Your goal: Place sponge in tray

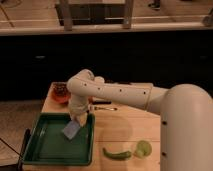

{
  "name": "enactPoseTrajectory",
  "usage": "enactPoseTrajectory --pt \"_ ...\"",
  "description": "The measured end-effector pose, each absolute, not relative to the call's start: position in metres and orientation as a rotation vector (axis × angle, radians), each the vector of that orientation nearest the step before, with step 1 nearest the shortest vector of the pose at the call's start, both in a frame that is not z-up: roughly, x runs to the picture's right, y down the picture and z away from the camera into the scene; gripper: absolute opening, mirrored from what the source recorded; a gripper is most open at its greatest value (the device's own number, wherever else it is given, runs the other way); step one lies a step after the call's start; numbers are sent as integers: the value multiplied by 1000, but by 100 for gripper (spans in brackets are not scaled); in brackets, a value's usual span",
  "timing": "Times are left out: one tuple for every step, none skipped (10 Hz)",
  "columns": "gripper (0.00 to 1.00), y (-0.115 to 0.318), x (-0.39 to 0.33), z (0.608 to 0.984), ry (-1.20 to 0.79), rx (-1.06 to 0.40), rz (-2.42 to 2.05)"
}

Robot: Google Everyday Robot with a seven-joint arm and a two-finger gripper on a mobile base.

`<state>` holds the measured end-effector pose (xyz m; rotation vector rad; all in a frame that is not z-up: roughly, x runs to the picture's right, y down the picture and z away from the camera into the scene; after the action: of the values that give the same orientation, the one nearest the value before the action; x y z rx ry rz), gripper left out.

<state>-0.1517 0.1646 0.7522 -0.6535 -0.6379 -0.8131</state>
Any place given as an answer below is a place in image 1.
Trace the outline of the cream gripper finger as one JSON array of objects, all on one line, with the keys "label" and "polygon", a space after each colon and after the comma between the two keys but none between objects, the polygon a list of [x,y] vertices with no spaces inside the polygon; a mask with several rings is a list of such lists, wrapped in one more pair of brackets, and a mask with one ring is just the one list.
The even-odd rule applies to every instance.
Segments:
[{"label": "cream gripper finger", "polygon": [[82,114],[79,116],[72,116],[71,119],[75,120],[81,127],[83,127],[87,122],[87,115]]}]

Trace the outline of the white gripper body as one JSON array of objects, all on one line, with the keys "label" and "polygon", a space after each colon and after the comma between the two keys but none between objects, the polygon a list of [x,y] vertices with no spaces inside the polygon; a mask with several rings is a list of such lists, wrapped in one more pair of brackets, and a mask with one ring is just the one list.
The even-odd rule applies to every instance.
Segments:
[{"label": "white gripper body", "polygon": [[72,116],[81,116],[88,111],[88,98],[72,94],[68,101],[68,110]]}]

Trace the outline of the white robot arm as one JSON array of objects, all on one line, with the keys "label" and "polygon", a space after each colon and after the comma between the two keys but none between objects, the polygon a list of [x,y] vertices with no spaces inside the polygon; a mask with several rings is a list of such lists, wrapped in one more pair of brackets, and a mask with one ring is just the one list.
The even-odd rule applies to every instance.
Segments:
[{"label": "white robot arm", "polygon": [[160,171],[213,171],[213,98],[201,87],[103,83],[83,69],[68,80],[67,89],[74,116],[86,112],[90,96],[159,115]]}]

